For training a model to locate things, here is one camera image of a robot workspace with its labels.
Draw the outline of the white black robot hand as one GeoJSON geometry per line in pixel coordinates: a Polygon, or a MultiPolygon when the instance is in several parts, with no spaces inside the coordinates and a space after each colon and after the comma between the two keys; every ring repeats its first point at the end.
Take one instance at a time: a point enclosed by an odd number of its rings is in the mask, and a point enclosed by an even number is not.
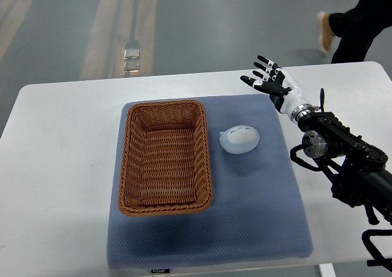
{"type": "Polygon", "coordinates": [[[240,80],[253,89],[269,95],[275,109],[293,122],[297,123],[300,118],[314,111],[313,106],[307,101],[302,89],[289,72],[274,61],[257,56],[254,62],[256,70],[254,77],[241,76],[240,80]]]}

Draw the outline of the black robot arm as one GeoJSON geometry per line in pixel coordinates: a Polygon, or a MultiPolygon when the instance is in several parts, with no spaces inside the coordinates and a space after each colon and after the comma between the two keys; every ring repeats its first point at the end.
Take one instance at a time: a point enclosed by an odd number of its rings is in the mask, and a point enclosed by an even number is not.
{"type": "Polygon", "coordinates": [[[331,182],[332,196],[352,208],[364,206],[370,224],[379,223],[376,211],[390,222],[388,156],[360,135],[353,135],[323,107],[300,105],[292,117],[304,135],[301,144],[290,150],[290,159],[305,169],[324,173],[331,182]]]}

